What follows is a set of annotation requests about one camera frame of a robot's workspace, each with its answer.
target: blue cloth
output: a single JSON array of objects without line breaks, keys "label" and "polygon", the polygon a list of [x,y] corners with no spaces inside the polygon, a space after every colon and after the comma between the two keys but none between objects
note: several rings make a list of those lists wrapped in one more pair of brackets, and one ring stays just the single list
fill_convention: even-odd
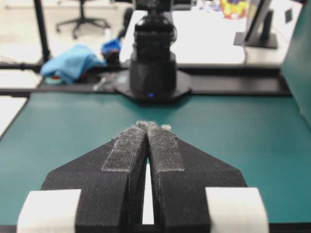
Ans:
[{"label": "blue cloth", "polygon": [[100,64],[92,50],[84,45],[76,45],[45,63],[40,74],[43,77],[56,75],[65,83],[73,83],[82,73]]}]

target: white desk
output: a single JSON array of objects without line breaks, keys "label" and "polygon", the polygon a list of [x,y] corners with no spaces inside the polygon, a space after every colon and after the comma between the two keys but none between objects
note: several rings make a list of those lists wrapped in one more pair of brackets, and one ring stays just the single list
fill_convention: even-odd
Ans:
[{"label": "white desk", "polygon": [[[32,71],[0,70],[0,88],[35,88],[41,77]],[[0,137],[20,112],[27,98],[0,96]]]},{"label": "white desk", "polygon": [[[274,0],[274,4],[271,5],[275,10],[272,33],[277,35],[278,49],[248,47],[246,48],[247,56],[241,46],[233,45],[235,33],[245,30],[246,19],[225,19],[216,13],[207,13],[198,10],[196,7],[191,11],[173,12],[173,21],[177,28],[178,38],[172,45],[171,51],[176,54],[178,66],[240,67],[245,64],[247,66],[279,67],[285,59],[289,41],[301,10],[301,4],[293,2],[294,20],[282,26],[285,24],[284,7],[286,6],[282,3],[284,2]],[[120,52],[120,62],[122,63],[127,63],[130,60],[133,52],[135,24],[145,14],[145,11],[134,11],[132,15]]]},{"label": "white desk", "polygon": [[20,112],[26,101],[27,98],[0,96],[0,137]]}]

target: green panel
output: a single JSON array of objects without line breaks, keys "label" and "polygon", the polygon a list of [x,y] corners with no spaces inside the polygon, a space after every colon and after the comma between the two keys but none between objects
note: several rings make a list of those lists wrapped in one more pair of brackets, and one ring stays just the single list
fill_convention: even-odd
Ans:
[{"label": "green panel", "polygon": [[270,222],[311,222],[311,132],[290,97],[191,96],[138,105],[121,95],[33,94],[0,141],[0,224],[15,224],[47,173],[137,120],[171,124],[182,140],[239,168]]},{"label": "green panel", "polygon": [[282,70],[299,104],[301,114],[311,126],[311,4],[302,8]]}]

